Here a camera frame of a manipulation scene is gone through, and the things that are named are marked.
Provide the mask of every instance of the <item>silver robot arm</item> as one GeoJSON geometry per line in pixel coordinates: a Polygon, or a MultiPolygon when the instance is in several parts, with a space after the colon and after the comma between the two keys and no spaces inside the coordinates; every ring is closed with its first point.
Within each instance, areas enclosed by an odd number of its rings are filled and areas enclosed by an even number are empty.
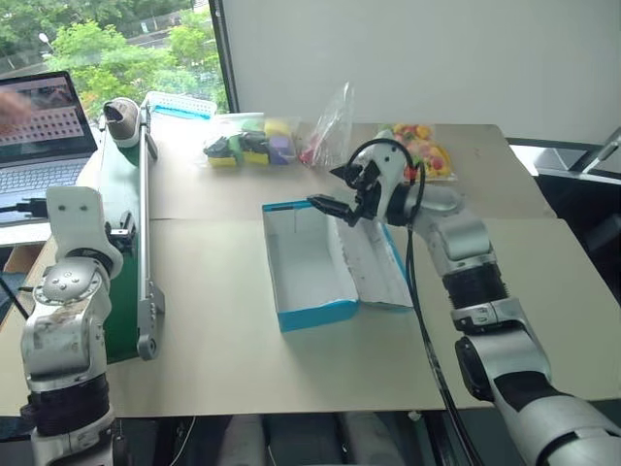
{"type": "Polygon", "coordinates": [[[111,311],[110,280],[123,258],[104,228],[97,191],[48,190],[56,264],[33,291],[21,355],[30,395],[22,415],[35,425],[35,462],[113,465],[114,412],[108,399],[104,321],[111,311]]]}
{"type": "MultiPolygon", "coordinates": [[[[336,171],[357,189],[355,206],[324,195],[311,196],[310,202],[350,225],[359,217],[408,225],[419,184],[402,183],[405,160],[383,143],[360,158],[364,165],[350,174],[336,171]]],[[[464,384],[473,397],[494,403],[524,461],[618,464],[621,429],[589,403],[550,384],[545,352],[518,299],[508,296],[487,229],[463,197],[427,185],[413,229],[429,248],[454,306],[453,324],[464,333],[455,344],[464,384]]]]}

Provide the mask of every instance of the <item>hand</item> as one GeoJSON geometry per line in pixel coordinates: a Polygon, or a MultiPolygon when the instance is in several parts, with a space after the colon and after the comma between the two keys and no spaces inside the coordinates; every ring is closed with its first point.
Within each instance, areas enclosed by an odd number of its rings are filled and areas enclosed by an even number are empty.
{"type": "Polygon", "coordinates": [[[12,91],[0,92],[0,135],[10,134],[16,122],[30,116],[30,102],[12,91]]]}

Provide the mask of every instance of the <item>white basket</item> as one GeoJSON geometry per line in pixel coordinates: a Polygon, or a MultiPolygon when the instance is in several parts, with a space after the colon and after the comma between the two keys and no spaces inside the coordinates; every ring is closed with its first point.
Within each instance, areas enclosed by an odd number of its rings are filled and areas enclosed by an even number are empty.
{"type": "Polygon", "coordinates": [[[145,97],[145,103],[151,109],[160,106],[207,117],[213,117],[217,111],[217,105],[212,101],[195,99],[194,97],[188,97],[186,95],[169,94],[166,92],[149,92],[147,97],[145,97]]]}

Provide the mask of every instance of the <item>laptop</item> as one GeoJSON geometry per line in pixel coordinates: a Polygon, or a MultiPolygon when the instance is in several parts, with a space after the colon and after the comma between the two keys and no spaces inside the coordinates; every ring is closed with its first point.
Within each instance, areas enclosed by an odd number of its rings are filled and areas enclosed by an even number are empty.
{"type": "MultiPolygon", "coordinates": [[[[0,133],[0,208],[75,184],[97,144],[69,73],[0,80],[0,92],[20,94],[31,107],[0,133]]],[[[32,221],[26,213],[0,213],[0,226],[25,221],[32,221]]]]}

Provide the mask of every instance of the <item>tabletop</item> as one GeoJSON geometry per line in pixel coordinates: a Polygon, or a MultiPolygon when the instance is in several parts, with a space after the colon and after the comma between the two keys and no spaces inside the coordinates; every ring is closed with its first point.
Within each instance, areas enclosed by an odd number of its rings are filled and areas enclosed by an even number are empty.
{"type": "MultiPolygon", "coordinates": [[[[260,206],[338,188],[304,166],[213,169],[204,122],[155,118],[160,158],[150,174],[151,269],[166,294],[154,361],[109,366],[119,416],[440,409],[415,316],[363,308],[353,319],[281,334],[260,206]]],[[[618,305],[568,226],[493,125],[437,125],[473,210],[484,218],[509,292],[520,298],[561,391],[619,396],[618,305]]],[[[374,136],[355,125],[352,142],[374,136]]],[[[405,231],[392,229],[398,249],[405,231]]],[[[450,303],[425,245],[416,272],[429,332],[458,407],[488,406],[464,388],[450,303]]],[[[52,261],[49,243],[29,280],[52,261]]],[[[27,390],[19,356],[23,320],[0,330],[0,415],[27,390]]]]}

